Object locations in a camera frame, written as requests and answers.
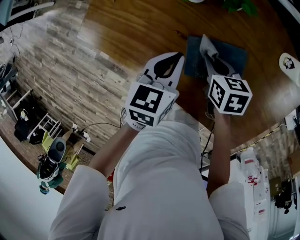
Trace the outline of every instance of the box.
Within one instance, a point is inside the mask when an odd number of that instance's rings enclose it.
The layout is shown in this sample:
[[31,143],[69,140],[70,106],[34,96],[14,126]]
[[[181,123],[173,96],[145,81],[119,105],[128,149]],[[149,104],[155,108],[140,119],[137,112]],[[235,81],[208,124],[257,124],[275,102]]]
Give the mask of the box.
[[281,188],[281,178],[273,178],[270,180],[270,195],[271,197],[275,197],[278,194],[282,193],[282,188]]
[[295,176],[300,173],[300,149],[297,149],[288,156],[288,162],[292,172],[292,177],[295,178]]
[[140,82],[133,83],[125,103],[128,116],[143,125],[156,127],[172,109],[179,96],[176,89],[164,89],[166,90]]
[[245,80],[213,75],[208,97],[220,113],[242,116],[252,92]]

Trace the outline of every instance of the wooden table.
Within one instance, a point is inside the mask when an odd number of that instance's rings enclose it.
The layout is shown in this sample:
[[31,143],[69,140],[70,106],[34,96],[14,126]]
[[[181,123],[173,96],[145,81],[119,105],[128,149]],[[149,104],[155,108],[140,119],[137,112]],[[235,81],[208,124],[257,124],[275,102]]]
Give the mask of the wooden table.
[[[267,0],[254,0],[258,17],[227,13],[221,2],[195,4],[182,0],[93,0],[78,37],[140,73],[152,57],[186,52],[188,35],[201,36],[244,48],[248,63],[243,79],[253,92],[242,117],[232,117],[232,147],[281,121],[300,105],[300,88],[280,70],[283,52],[295,56],[291,41]],[[205,117],[204,80],[182,74],[178,103],[202,124]]]

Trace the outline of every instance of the floor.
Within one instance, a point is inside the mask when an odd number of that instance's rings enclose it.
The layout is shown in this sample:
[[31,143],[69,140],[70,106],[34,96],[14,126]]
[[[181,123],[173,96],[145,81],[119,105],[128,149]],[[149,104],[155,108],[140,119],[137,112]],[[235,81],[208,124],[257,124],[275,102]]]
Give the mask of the floor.
[[[206,34],[247,51],[243,79],[253,93],[241,116],[232,117],[232,148],[281,121],[300,105],[300,88],[278,67],[293,45],[268,0],[256,1],[258,17],[243,11],[229,14],[221,0],[195,4],[184,0],[92,0],[78,38],[113,57],[135,75],[163,53],[186,55],[188,36]],[[181,75],[177,103],[206,127],[205,79]]]
[[[89,1],[57,0],[51,11],[40,12],[36,19],[13,26],[12,32],[18,49],[9,44],[10,29],[1,35],[5,43],[0,45],[0,63],[6,62],[13,52],[17,55],[18,83],[23,90],[34,89],[42,96],[42,104],[52,116],[68,129],[75,122],[79,129],[92,123],[108,122],[120,125],[120,108],[124,105],[134,75],[125,66],[117,64],[103,52],[83,40],[80,32]],[[20,143],[13,136],[14,124],[6,115],[0,119],[0,132],[15,147],[19,155],[29,163],[34,172],[38,166],[37,156],[42,152],[38,146]],[[232,149],[232,153],[258,141],[279,124],[272,126],[254,139]],[[117,131],[110,125],[94,125],[86,129],[91,142],[86,146],[96,152]],[[199,124],[202,148],[206,145],[210,131]],[[212,149],[213,136],[207,150]],[[270,178],[290,177],[287,155],[298,148],[296,137],[281,126],[272,135],[255,145]],[[87,165],[92,155],[82,151],[80,164]],[[67,187],[73,172],[64,171],[61,190]]]

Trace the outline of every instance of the red label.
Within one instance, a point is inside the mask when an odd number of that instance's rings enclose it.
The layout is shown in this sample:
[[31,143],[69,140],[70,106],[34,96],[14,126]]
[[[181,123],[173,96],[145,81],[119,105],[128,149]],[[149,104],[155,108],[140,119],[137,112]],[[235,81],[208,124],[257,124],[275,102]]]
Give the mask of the red label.
[[245,161],[245,164],[247,164],[247,163],[253,163],[253,162],[254,162],[254,160],[250,159],[250,160]]

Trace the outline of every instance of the shoe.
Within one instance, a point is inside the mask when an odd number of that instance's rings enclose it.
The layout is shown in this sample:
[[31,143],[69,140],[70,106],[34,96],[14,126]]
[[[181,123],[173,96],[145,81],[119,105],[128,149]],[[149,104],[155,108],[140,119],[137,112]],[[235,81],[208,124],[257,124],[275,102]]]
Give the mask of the shoe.
[[73,133],[77,133],[77,131],[78,131],[78,126],[75,123],[73,123],[73,125],[72,125],[72,130],[73,130]]
[[85,138],[85,143],[89,143],[90,142],[90,135],[87,132],[83,133],[83,137]]

